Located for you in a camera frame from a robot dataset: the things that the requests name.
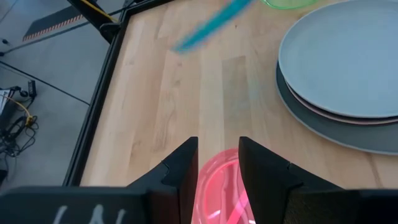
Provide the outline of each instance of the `gray floor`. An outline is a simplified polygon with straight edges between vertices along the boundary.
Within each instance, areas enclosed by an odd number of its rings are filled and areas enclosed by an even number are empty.
[[[106,12],[119,9],[123,2],[98,0]],[[0,38],[7,39],[12,47],[22,44],[34,20],[69,6],[66,0],[2,0],[0,19],[14,3],[0,23]],[[85,19],[46,35],[82,22]],[[89,103],[108,47],[98,31],[87,25],[10,52],[0,57],[0,61]],[[0,44],[0,51],[8,49],[9,46]],[[0,67],[0,88],[14,85],[26,88],[27,81],[22,75]],[[37,91],[38,96],[30,107],[30,112],[39,117],[36,142],[17,159],[8,158],[9,178],[0,190],[25,185],[61,185],[65,177],[88,105],[40,82],[37,82]],[[24,144],[26,140],[27,137],[21,135],[18,143]],[[4,159],[0,159],[0,167],[5,165]]]

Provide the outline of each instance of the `butcher block tabletop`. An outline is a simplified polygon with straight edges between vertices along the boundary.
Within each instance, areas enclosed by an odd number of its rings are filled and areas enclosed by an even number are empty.
[[[126,186],[190,136],[199,168],[248,136],[340,187],[398,188],[398,157],[330,142],[299,123],[275,87],[278,48],[308,12],[254,2],[202,46],[174,44],[225,0],[176,0],[132,16],[101,112],[81,185]]]

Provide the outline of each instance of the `light gray plate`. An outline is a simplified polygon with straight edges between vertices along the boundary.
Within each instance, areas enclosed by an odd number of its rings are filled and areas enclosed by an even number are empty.
[[[287,88],[277,66],[276,84],[282,101],[304,126],[333,142],[378,154],[398,155],[398,123],[363,126],[333,121],[302,105]]]
[[[347,1],[298,20],[280,69],[303,99],[356,118],[398,116],[398,2]]]

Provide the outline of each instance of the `dark gray plate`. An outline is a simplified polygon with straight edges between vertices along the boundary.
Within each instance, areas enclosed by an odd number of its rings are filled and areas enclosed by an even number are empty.
[[[378,154],[398,155],[398,123],[363,126],[333,121],[302,105],[287,88],[277,65],[276,84],[292,115],[311,131],[343,146]]]

